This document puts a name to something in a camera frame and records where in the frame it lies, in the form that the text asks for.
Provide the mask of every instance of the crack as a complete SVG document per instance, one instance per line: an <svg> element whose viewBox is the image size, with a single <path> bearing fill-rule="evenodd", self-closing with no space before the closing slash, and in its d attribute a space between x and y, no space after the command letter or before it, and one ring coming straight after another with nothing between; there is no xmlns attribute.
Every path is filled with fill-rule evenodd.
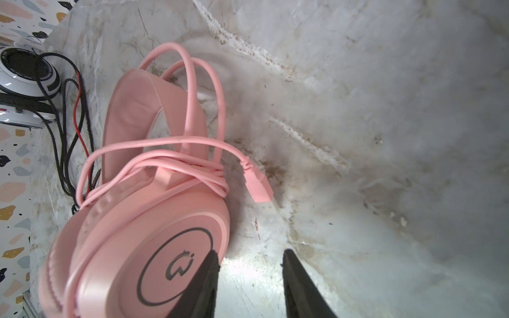
<svg viewBox="0 0 509 318"><path fill-rule="evenodd" d="M315 157L321 163L330 166L336 170L339 174L348 172L351 164L342 158L339 154L334 153L326 146L322 146L312 140L310 137L298 132L294 128L290 127L287 123L280 121L274 117L270 117L269 121L276 123L280 128L286 131L292 138L298 141L301 145L308 150L313 157Z"/></svg>
<svg viewBox="0 0 509 318"><path fill-rule="evenodd" d="M145 30L145 33L147 33L147 38L149 38L150 43L152 44L152 49L154 49L154 40L152 40L152 38L151 38L151 37L150 37L150 35L149 35L149 32L147 31L147 28L145 27L145 22L143 21L142 13L139 11L139 8L138 8L138 14L139 14L139 18L142 20L143 29Z"/></svg>
<svg viewBox="0 0 509 318"><path fill-rule="evenodd" d="M202 19L205 21L209 28L209 32L221 44L228 44L238 52L252 57L254 60L267 65L272 70L283 75L287 81L303 80L309 76L302 76L298 78L295 76L295 67L290 67L281 63L277 58L273 57L267 50L249 43L238 35L228 32L221 23L215 19L210 11L200 2L200 0L193 0L194 6L198 9Z"/></svg>

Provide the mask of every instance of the logo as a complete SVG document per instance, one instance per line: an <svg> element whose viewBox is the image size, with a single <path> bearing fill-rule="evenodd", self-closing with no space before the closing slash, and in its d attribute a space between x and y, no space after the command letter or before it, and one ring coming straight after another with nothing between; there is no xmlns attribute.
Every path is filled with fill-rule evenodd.
<svg viewBox="0 0 509 318"><path fill-rule="evenodd" d="M145 273L147 272L148 268L149 268L149 265L150 263L154 260L154 258L157 256L157 254L163 249L165 248L165 246L167 246L168 244L170 244L174 239L176 239L177 237L180 237L180 236L185 236L186 234L189 234L189 233L204 233L206 236L205 238L205 242L203 242L203 244L206 244L207 241L209 241L210 243L210 250L213 249L213 246L214 246L214 241L212 239L212 234L206 229L206 228L203 228L203 227L192 227L192 228L188 228L176 235L174 235L173 237L171 237L169 240L167 240L166 242L164 242L164 244L162 244L161 246L159 246L159 248L154 252L154 254L149 258L149 260L147 261L147 263L145 264L145 266L143 267L143 270L142 272L140 273L139 275L139 278L138 278L138 284L136 285L136 294L138 296L138 299L139 301L144 304L145 306L160 306L160 305L164 305L172 300L174 300L175 298L179 297L180 295L182 295L184 293L184 290L172 290L168 295L167 295L167 299L166 300L162 300L162 301L151 301L149 299L146 299L144 296L143 296L143 292L142 292L142 283L143 283L143 278L145 276ZM173 261L168 265L167 269L166 269L166 273L161 273L161 274L166 274L166 278L171 281L172 279L175 278L175 276L177 274L179 274L180 276L179 277L182 277L184 276L187 271L189 271L191 269L191 266L192 266L192 263L194 261L193 259L194 257L194 253L191 254L191 252L189 251L186 251L184 250L182 253L180 253L179 255L177 255ZM188 259L188 263L187 263L187 266L185 269L183 269L181 266L178 266L176 269L174 269L174 267L176 267L176 263L179 259L182 259L182 258L187 258ZM185 264L185 260L182 259L182 262L179 262L180 264ZM190 280L192 277L191 275L187 275L186 277L184 277L183 279L184 280Z"/></svg>
<svg viewBox="0 0 509 318"><path fill-rule="evenodd" d="M182 277L182 276L184 276L184 275L185 275L185 273L187 273L187 271L191 268L192 261L193 261L193 257L194 257L194 253L193 253L193 254L191 254L191 255L189 255L189 254L190 254L190 252L188 252L188 251L183 251L182 253L180 253L179 255L177 255L177 257L176 257L176 258L174 258L174 259L173 259L173 261L172 261L172 262L168 265L168 268L166 269L166 278L167 278L168 280L172 280L172 279L175 277L175 275L177 275L177 274L180 274L180 277ZM176 263L179 259L181 259L181 258L183 258L183 257L189 257L189 258L190 258L189 263L187 264L186 269L182 269L182 267L180 267L180 266L179 266L179 267L177 268L177 270L176 270L176 271L174 271L174 272L172 273L172 267L173 267L173 265L175 265L175 263Z"/></svg>

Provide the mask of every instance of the ear cup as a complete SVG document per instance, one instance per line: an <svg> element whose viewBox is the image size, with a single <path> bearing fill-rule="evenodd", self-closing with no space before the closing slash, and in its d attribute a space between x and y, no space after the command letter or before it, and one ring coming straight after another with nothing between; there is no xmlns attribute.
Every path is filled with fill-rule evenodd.
<svg viewBox="0 0 509 318"><path fill-rule="evenodd" d="M131 214L128 207L105 215L82 252L122 215ZM229 228L222 198L200 190L144 209L110 236L88 262L76 293L81 318L166 316L207 253L213 249L220 260L224 257Z"/></svg>
<svg viewBox="0 0 509 318"><path fill-rule="evenodd" d="M48 264L44 263L39 274L39 302L44 314L48 318L61 318L62 307L56 300L49 282Z"/></svg>
<svg viewBox="0 0 509 318"><path fill-rule="evenodd" d="M41 297L41 305L51 308L48 311L59 311L61 308L76 238L89 210L84 209L73 215L51 246L39 279L40 288L45 289L40 293L44 294L44 299Z"/></svg>
<svg viewBox="0 0 509 318"><path fill-rule="evenodd" d="M155 168L142 170L132 175L130 178L115 185L94 203L79 230L76 240L76 248L74 249L74 253L72 255L73 261L75 260L76 255L79 253L83 242L87 239L90 231L96 226L96 224L113 207L115 207L118 202L122 201L141 188L149 185L154 177L154 174Z"/></svg>

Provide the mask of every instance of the ear cushion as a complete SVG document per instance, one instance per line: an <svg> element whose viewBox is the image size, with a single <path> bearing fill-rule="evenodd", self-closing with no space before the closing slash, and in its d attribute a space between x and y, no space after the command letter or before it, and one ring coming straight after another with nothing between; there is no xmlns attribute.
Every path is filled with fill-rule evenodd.
<svg viewBox="0 0 509 318"><path fill-rule="evenodd" d="M62 307L50 287L48 263L45 262L39 275L39 302L48 318L61 318Z"/></svg>
<svg viewBox="0 0 509 318"><path fill-rule="evenodd" d="M78 255L83 243L87 239L90 231L97 225L97 223L120 201L130 196L132 193L140 190L143 187L149 185L154 177L156 169L148 168L144 169L128 179L120 182L119 184L112 187L108 192L102 195L93 206L90 208L90 212L87 214L86 219L83 221L81 228L79 229L76 239L76 245L70 267L73 267L74 260Z"/></svg>
<svg viewBox="0 0 509 318"><path fill-rule="evenodd" d="M77 234L89 210L83 209L73 215L51 246L39 279L40 288L45 290L39 293L45 296L44 299L41 297L41 305L48 307L48 312L50 312L49 308L58 311L61 308Z"/></svg>

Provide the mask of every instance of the terrazzo wall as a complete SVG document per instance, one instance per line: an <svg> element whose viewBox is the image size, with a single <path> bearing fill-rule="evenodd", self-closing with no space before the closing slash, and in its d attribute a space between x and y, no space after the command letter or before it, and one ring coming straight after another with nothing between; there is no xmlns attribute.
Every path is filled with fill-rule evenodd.
<svg viewBox="0 0 509 318"><path fill-rule="evenodd" d="M44 41L77 0L0 0L0 40L22 38Z"/></svg>
<svg viewBox="0 0 509 318"><path fill-rule="evenodd" d="M30 286L31 132L0 125L0 317L21 317Z"/></svg>

